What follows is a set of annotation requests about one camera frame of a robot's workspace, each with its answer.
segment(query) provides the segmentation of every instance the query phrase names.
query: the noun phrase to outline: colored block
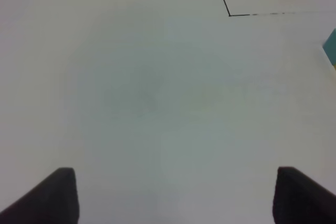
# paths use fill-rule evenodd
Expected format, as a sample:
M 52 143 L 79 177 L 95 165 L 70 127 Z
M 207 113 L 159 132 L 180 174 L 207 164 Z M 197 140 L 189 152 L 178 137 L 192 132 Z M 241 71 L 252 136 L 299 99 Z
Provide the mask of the colored block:
M 326 52 L 325 54 L 328 56 L 331 64 L 333 66 L 336 65 L 336 29 L 329 36 L 327 41 L 323 45 L 323 50 Z

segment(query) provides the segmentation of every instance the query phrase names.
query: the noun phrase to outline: black object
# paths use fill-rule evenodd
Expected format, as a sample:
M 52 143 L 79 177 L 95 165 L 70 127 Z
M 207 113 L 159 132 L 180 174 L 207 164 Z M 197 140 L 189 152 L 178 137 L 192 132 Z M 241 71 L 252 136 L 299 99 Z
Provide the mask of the black object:
M 77 224 L 75 171 L 60 168 L 0 213 L 0 224 Z
M 273 200 L 276 224 L 336 223 L 336 196 L 293 167 L 280 167 Z

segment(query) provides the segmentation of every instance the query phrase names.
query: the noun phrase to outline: teal block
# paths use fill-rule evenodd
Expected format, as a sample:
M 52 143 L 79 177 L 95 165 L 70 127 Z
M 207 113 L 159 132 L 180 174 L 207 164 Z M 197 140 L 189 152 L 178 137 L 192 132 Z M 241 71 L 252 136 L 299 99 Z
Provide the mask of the teal block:
M 336 29 L 331 33 L 327 41 L 323 45 L 331 64 L 336 65 Z

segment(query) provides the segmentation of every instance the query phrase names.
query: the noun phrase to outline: toy block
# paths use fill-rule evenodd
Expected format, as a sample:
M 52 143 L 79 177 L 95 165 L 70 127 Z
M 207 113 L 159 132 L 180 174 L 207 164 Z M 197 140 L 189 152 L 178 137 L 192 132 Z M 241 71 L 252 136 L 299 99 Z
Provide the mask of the toy block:
M 325 54 L 328 56 L 331 64 L 336 69 L 336 29 L 323 44 L 323 50 L 326 52 Z

